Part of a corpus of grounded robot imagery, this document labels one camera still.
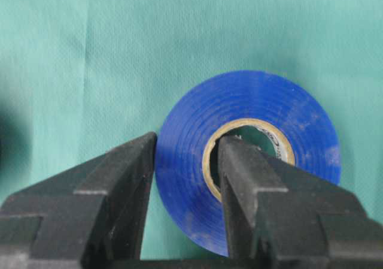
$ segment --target green fabric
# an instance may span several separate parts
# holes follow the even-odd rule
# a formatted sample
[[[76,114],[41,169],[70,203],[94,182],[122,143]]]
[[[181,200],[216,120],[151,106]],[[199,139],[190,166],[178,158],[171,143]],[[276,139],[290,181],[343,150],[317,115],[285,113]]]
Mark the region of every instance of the green fabric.
[[[147,131],[216,74],[305,88],[383,222],[383,0],[0,0],[0,200]],[[211,257],[151,191],[143,258]]]

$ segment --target hole in tape roll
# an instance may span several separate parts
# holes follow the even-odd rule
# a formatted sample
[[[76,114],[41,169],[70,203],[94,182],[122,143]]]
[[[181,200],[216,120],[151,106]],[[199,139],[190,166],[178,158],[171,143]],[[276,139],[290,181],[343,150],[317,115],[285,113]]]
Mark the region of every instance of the hole in tape roll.
[[[266,152],[267,154],[276,157],[276,152],[274,149],[274,145],[271,142],[270,138],[263,133],[262,131],[259,131],[257,128],[245,125],[238,128],[234,128],[224,135],[221,136],[237,136],[242,140],[245,140],[246,142],[253,144],[257,146],[260,150]],[[210,175],[213,180],[213,184],[215,187],[220,191],[220,178],[218,175],[218,144],[220,142],[220,139],[216,140],[215,146],[211,150],[210,153],[210,159],[209,159],[209,166],[210,166]]]
[[[210,192],[219,201],[221,201],[221,192],[217,171],[217,143],[224,135],[241,136],[242,139],[259,146],[266,153],[289,164],[295,164],[290,142],[283,132],[273,124],[255,118],[241,118],[227,122],[210,136],[202,156],[203,179]]]

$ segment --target blue electrical tape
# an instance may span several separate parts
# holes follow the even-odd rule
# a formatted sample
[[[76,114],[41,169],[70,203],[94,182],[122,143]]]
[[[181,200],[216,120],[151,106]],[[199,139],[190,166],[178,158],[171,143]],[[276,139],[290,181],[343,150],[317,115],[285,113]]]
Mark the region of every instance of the blue electrical tape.
[[[213,136],[243,124],[267,134],[282,160],[290,159],[335,184],[341,176],[333,125],[319,103],[298,85],[265,72],[235,71],[193,88],[169,113],[159,134],[157,186],[182,231],[198,245],[224,256],[222,206],[202,163],[208,144],[214,145]]]

